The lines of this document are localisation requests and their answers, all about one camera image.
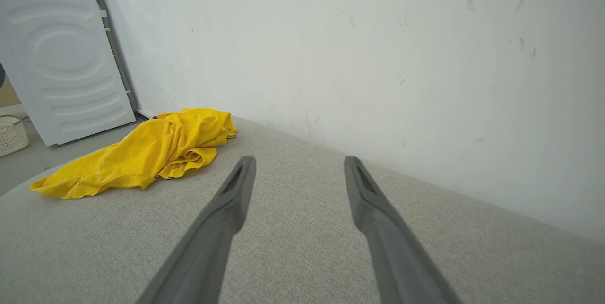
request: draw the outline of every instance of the floor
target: floor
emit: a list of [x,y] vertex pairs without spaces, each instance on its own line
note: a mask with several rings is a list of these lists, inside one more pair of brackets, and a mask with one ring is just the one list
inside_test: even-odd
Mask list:
[[[210,165],[145,190],[59,200],[24,183],[4,194],[0,302],[136,302],[244,155],[256,157],[257,172],[246,223],[228,250],[219,303],[380,302],[367,239],[352,220],[344,154],[233,122],[238,135],[218,147]],[[460,302],[605,304],[602,244],[367,167]],[[389,229],[387,219],[376,218]]]
[[0,180],[2,180],[0,196],[48,168],[64,164],[119,142],[145,120],[147,119],[138,115],[137,121],[134,123],[100,132],[68,144],[51,147],[46,147],[31,122],[24,122],[30,145],[11,155],[0,157]]

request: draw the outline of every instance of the baseboard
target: baseboard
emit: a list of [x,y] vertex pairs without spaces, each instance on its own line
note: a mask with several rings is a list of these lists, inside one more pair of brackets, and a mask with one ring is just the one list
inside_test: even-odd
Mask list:
[[2,115],[13,115],[16,117],[24,117],[27,116],[26,109],[22,104],[15,104],[9,106],[3,106],[0,108],[0,116]]

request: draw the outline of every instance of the white basket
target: white basket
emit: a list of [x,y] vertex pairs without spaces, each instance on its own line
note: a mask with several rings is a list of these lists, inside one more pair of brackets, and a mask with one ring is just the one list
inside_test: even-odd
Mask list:
[[24,149],[29,144],[26,129],[19,117],[0,116],[0,157]]

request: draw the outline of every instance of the yellow shirt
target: yellow shirt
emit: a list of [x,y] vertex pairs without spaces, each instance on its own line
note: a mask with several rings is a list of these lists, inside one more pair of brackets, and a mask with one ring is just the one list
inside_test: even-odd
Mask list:
[[212,109],[183,109],[141,123],[117,144],[86,155],[30,189],[61,199],[93,196],[110,187],[147,188],[156,176],[183,176],[216,157],[216,146],[233,138],[231,114]]

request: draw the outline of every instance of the scuff mark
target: scuff mark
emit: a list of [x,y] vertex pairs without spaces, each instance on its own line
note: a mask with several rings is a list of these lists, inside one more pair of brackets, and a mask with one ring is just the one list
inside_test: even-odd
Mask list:
[[353,22],[353,15],[348,15],[348,22],[351,23],[351,26],[357,30],[357,25],[355,25],[355,23]]
[[315,135],[313,134],[313,132],[311,132],[311,126],[309,126],[309,113],[308,112],[304,113],[304,123],[307,125],[307,131],[309,132],[309,136],[311,136],[311,138],[315,139]]
[[519,0],[519,4],[517,4],[517,7],[515,8],[515,12],[518,12],[519,9],[523,7],[523,4],[525,4],[525,0]]
[[472,0],[467,0],[467,9],[475,11],[475,3]]

